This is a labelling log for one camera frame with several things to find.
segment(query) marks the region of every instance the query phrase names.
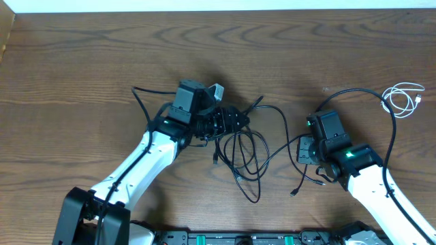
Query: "white cable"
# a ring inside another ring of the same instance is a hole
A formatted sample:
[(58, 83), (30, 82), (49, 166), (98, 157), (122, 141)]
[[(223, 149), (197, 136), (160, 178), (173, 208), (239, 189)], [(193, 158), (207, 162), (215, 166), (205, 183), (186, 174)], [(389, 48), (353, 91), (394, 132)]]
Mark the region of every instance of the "white cable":
[[(419, 88), (398, 88), (397, 86), (400, 86), (400, 85), (412, 85), (412, 86), (419, 87)], [(400, 110), (399, 113), (395, 113), (396, 118), (405, 118), (406, 116), (409, 116), (410, 114), (414, 113), (414, 110), (416, 109), (416, 107), (418, 107), (418, 104), (421, 102), (421, 95), (420, 94), (417, 94), (415, 96), (415, 101), (413, 101), (413, 99), (410, 97), (410, 95), (408, 95), (406, 93), (406, 91), (425, 91), (425, 88), (423, 85), (416, 84), (413, 82), (400, 82), (398, 84), (395, 84), (393, 87), (387, 88), (383, 92), (382, 97), (386, 100), (389, 99), (392, 106), (395, 107), (396, 109)], [(406, 96), (407, 105), (404, 108), (397, 106), (392, 101), (392, 95), (395, 95), (395, 94), (401, 94), (401, 95)], [(386, 107), (386, 105), (383, 103), (383, 101), (381, 102), (381, 105), (383, 106), (383, 109), (387, 113), (389, 113), (389, 109)]]

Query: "wooden table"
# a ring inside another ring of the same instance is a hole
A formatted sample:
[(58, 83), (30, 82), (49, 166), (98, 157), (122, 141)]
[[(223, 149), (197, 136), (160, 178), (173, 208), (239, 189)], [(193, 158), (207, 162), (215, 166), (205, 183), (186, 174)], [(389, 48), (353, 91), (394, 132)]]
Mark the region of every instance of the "wooden table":
[[(435, 16), (435, 10), (19, 14), (0, 66), (0, 243), (50, 243), (66, 193), (105, 178), (139, 142), (145, 118), (130, 87), (175, 91), (181, 78), (224, 85), (225, 101), (241, 109), (264, 95), (263, 104), (285, 112), (291, 135), (307, 132), (305, 116), (334, 92), (421, 83), (418, 109), (397, 121), (390, 169), (436, 226)], [(141, 98), (151, 114), (173, 99)], [(384, 157), (392, 126), (377, 99), (347, 94), (330, 107), (355, 142)], [(271, 150), (285, 143), (276, 112), (253, 113), (251, 128)], [(338, 184), (305, 182), (290, 197), (300, 175), (286, 151), (271, 161), (253, 205), (231, 171), (213, 165), (213, 150), (184, 150), (132, 218), (192, 230), (333, 228), (356, 220), (378, 228)]]

